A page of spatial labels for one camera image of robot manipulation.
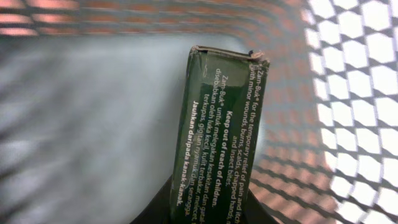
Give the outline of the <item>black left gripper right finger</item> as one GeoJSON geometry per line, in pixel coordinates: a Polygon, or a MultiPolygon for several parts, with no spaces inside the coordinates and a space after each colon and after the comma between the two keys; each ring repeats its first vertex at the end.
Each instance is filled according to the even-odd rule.
{"type": "Polygon", "coordinates": [[[244,209],[244,224],[278,224],[278,222],[267,213],[251,190],[248,191],[246,207],[244,209]]]}

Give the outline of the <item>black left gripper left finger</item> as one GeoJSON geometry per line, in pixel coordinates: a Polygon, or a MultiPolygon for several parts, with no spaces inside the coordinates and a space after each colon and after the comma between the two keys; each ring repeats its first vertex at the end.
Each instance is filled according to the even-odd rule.
{"type": "Polygon", "coordinates": [[[166,181],[148,206],[130,224],[171,224],[170,189],[172,177],[166,181]]]}

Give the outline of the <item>dark green Zam-Buk box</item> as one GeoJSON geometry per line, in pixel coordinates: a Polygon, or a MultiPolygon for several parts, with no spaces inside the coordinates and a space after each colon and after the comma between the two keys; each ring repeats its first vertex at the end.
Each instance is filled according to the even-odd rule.
{"type": "Polygon", "coordinates": [[[262,52],[196,45],[186,71],[169,223],[246,223],[267,74],[262,52]]]}

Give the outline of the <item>black plastic mesh basket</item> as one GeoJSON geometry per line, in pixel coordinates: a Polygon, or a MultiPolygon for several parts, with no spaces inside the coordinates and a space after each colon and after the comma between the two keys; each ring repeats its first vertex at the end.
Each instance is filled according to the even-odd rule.
{"type": "Polygon", "coordinates": [[[131,223],[194,45],[271,62],[250,189],[278,223],[397,222],[396,1],[2,1],[1,222],[131,223]]]}

